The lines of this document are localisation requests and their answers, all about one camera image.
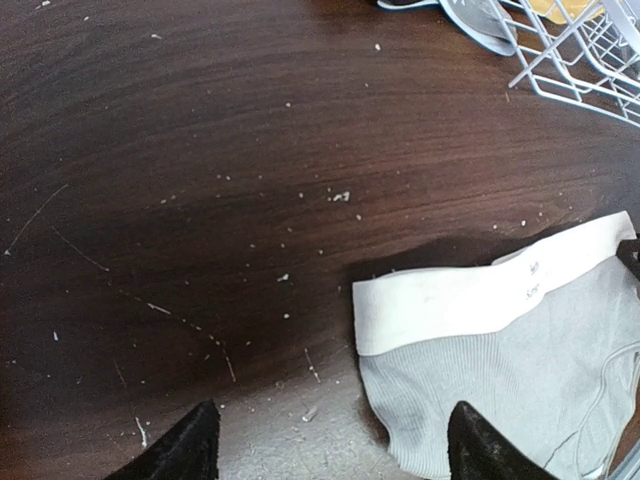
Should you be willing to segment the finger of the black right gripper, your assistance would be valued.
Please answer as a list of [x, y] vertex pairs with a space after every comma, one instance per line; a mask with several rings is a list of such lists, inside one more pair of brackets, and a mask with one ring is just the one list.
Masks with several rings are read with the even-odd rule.
[[625, 239], [618, 243], [616, 257], [628, 271], [640, 280], [640, 239]]

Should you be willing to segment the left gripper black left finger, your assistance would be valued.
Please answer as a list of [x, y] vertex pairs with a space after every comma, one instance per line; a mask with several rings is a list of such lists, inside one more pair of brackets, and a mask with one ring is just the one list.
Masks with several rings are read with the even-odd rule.
[[106, 480], [219, 478], [220, 414], [212, 399], [197, 404], [139, 457]]

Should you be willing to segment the grey underwear white waistband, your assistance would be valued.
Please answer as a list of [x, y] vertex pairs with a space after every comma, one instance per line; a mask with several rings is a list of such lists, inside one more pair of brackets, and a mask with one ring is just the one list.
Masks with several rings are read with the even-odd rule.
[[636, 409], [636, 230], [604, 216], [479, 267], [398, 271], [352, 287], [368, 403], [399, 467], [450, 477], [447, 424], [470, 403], [559, 479], [596, 479]]

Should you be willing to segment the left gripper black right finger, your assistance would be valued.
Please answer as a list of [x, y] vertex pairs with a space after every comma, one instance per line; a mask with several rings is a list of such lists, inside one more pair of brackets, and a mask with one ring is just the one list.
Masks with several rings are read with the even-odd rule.
[[552, 480], [507, 440], [471, 404], [458, 402], [448, 422], [448, 460], [452, 480]]

